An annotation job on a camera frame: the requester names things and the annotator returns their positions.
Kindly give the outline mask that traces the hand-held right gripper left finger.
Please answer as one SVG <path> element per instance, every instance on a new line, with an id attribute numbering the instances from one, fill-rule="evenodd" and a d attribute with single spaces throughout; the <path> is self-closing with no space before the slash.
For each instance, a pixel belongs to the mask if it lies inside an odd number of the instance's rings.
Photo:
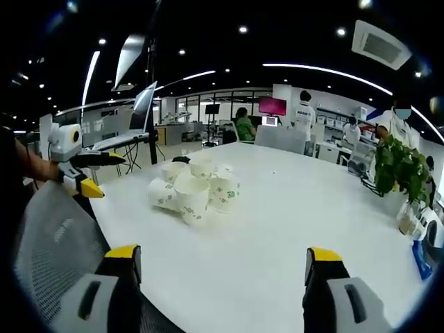
<path id="1" fill-rule="evenodd" d="M 58 332 L 140 332 L 141 246 L 109 250 L 60 299 Z"/>

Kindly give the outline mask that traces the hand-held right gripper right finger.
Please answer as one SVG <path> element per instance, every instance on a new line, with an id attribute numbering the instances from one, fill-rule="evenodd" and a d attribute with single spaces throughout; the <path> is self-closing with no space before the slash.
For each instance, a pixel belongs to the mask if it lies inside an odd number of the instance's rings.
<path id="1" fill-rule="evenodd" d="M 332 250 L 307 249 L 302 308 L 305 332 L 393 331 L 382 300 Z"/>

